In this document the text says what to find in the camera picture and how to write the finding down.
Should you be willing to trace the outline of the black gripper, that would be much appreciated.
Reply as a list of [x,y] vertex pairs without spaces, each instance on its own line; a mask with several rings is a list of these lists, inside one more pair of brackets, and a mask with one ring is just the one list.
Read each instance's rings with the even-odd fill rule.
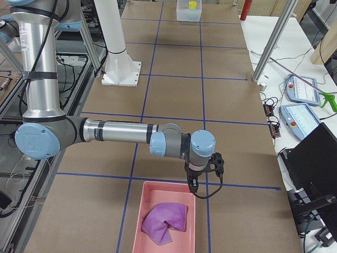
[[202,166],[195,166],[192,163],[185,163],[184,169],[187,174],[187,182],[190,192],[197,193],[199,189],[198,177],[203,173],[210,172],[210,164],[207,163]]

